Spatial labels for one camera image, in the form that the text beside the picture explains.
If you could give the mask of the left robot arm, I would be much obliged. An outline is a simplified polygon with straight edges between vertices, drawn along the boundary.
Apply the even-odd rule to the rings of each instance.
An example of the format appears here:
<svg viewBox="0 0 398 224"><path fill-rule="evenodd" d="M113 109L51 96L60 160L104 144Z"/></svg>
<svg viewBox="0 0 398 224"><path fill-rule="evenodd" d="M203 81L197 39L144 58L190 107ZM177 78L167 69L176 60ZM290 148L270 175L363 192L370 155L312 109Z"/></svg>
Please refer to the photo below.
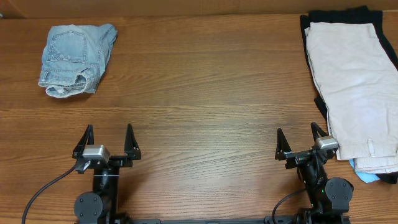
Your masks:
<svg viewBox="0 0 398 224"><path fill-rule="evenodd" d="M88 125L72 154L78 174L93 170L93 189L79 195L75 201L74 212L79 223L132 222L128 214L118 212L119 173L121 168L132 167L132 162L140 160L141 156L131 124L127 126L121 156L112 156L104 145L94 144L93 126Z"/></svg>

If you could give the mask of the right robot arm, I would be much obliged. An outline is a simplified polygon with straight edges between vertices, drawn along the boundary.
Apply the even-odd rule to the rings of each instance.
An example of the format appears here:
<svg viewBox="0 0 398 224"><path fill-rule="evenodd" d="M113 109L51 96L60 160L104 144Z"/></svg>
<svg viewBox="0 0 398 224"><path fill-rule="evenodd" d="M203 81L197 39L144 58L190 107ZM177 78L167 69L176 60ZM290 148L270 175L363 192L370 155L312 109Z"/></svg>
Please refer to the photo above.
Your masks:
<svg viewBox="0 0 398 224"><path fill-rule="evenodd" d="M328 178L324 165L334 158L339 145L333 136L328 135L315 122L311 123L314 145L307 151L294 152L282 129L277 130L275 159L285 161L286 169L296 169L304 188L281 199L271 215L272 223L283 220L289 223L349 223L349 203L354 187L346 179ZM306 192L310 208L301 208L289 217L277 216L276 211L286 200Z"/></svg>

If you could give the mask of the light blue denim shorts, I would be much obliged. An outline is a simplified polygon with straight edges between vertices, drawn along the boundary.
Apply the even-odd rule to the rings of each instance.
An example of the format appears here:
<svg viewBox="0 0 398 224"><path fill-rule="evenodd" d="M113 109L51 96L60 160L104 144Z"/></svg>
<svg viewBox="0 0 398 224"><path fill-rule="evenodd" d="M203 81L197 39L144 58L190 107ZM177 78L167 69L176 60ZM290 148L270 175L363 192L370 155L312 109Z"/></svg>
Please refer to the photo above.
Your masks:
<svg viewBox="0 0 398 224"><path fill-rule="evenodd" d="M117 34L112 24L53 26L42 54L38 85L54 98L95 93Z"/></svg>

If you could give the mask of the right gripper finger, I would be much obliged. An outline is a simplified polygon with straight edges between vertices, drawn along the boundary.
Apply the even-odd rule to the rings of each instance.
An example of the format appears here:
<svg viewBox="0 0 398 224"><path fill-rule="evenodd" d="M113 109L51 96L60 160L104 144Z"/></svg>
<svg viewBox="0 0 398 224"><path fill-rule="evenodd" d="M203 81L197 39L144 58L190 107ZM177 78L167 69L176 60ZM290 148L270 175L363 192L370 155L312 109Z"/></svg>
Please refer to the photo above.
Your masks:
<svg viewBox="0 0 398 224"><path fill-rule="evenodd" d="M279 128L277 130L277 146L275 150L275 160L278 161L286 160L286 158L288 158L291 153L292 150L283 133L283 130Z"/></svg>
<svg viewBox="0 0 398 224"><path fill-rule="evenodd" d="M322 130L322 128L319 127L319 125L316 122L312 122L310 126L312 129L312 136L314 141L316 141L320 137L328 136L328 134L324 132L324 130Z"/></svg>

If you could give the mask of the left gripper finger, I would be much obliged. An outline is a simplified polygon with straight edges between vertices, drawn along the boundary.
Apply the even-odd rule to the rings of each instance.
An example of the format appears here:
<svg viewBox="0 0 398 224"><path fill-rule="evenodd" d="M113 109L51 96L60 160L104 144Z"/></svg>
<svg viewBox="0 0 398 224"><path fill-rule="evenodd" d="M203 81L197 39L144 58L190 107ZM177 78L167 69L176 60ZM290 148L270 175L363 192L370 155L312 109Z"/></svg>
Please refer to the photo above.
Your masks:
<svg viewBox="0 0 398 224"><path fill-rule="evenodd" d="M127 154L128 158L130 158L131 160L141 160L141 150L139 149L139 146L135 139L134 131L131 124L127 125L124 153Z"/></svg>
<svg viewBox="0 0 398 224"><path fill-rule="evenodd" d="M94 144L93 125L89 124L85 130L85 133L83 134L78 144L74 148L72 153L72 158L81 157L86 145L93 145L93 144Z"/></svg>

